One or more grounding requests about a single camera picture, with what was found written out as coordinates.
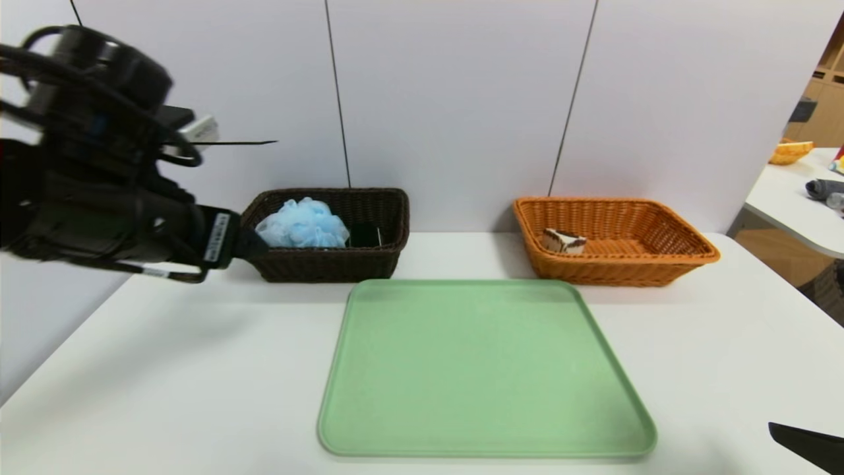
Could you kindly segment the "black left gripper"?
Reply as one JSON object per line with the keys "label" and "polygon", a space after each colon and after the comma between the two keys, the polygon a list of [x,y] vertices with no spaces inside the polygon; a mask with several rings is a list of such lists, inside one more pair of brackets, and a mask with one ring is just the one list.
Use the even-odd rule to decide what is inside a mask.
{"label": "black left gripper", "polygon": [[269,246],[253,228],[236,226],[240,216],[226,208],[200,205],[177,184],[125,187],[129,236],[124,258],[142,263],[171,262],[224,269],[233,257],[256,259]]}

